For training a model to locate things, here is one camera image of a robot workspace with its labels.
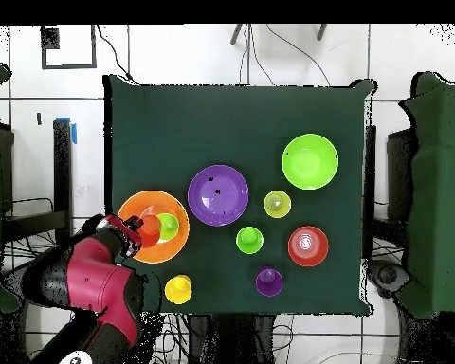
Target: yellow cup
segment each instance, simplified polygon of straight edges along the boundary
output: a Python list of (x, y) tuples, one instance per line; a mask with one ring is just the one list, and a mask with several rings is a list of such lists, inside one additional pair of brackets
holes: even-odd
[(165, 297), (173, 304), (184, 304), (192, 296), (192, 283), (187, 275), (177, 275), (165, 285)]

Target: lime green cup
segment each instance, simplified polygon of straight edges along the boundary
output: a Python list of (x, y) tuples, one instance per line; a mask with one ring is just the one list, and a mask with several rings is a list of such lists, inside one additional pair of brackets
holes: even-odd
[(337, 167), (336, 148), (318, 134), (297, 136), (283, 151), (283, 174), (291, 184), (302, 190), (325, 186), (336, 175)]
[(236, 236), (236, 246), (245, 254), (254, 254), (263, 245), (263, 235), (255, 227), (243, 227)]
[(272, 218), (283, 218), (292, 208), (292, 202), (284, 191), (274, 190), (267, 194), (263, 202), (264, 211)]
[(167, 242), (178, 233), (178, 219), (171, 213), (159, 213), (157, 216), (160, 221), (160, 240)]

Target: small cup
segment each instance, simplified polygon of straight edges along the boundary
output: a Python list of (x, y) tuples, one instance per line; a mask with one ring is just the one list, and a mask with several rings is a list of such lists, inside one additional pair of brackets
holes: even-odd
[(236, 246), (245, 254), (254, 254), (263, 245), (263, 235), (255, 227), (243, 227), (236, 236)]
[(168, 242), (178, 233), (178, 219), (171, 213), (159, 213), (156, 217), (161, 224), (159, 243)]
[(278, 295), (283, 288), (283, 278), (280, 272), (270, 265), (263, 266), (256, 277), (256, 289), (263, 296), (271, 298)]
[(165, 297), (173, 304), (184, 304), (192, 296), (192, 282), (187, 275), (177, 275), (165, 284)]
[(143, 225), (138, 229), (141, 237), (141, 246), (145, 248), (153, 247), (160, 239), (160, 220), (154, 215), (142, 216)]
[(264, 211), (272, 218), (283, 218), (292, 208), (288, 194), (281, 190), (269, 192), (264, 198)]

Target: orange bowl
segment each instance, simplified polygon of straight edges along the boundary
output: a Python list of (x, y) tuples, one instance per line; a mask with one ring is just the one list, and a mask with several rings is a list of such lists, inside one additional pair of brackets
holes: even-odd
[(155, 214), (168, 211), (178, 220), (178, 233), (165, 243), (144, 248), (135, 255), (134, 259), (146, 264), (164, 263), (173, 258), (182, 249), (189, 237), (189, 217), (182, 204), (164, 191), (142, 191), (128, 198), (121, 206), (118, 216), (128, 219), (132, 215)]

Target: red cup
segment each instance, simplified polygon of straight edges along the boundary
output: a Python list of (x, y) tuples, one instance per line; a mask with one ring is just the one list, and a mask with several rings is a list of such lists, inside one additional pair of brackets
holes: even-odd
[(316, 266), (328, 252), (329, 241), (318, 227), (299, 227), (288, 240), (288, 254), (300, 266)]
[(143, 225), (138, 229), (141, 237), (141, 246), (145, 248), (153, 247), (160, 239), (160, 220), (155, 215), (143, 215), (141, 217)]

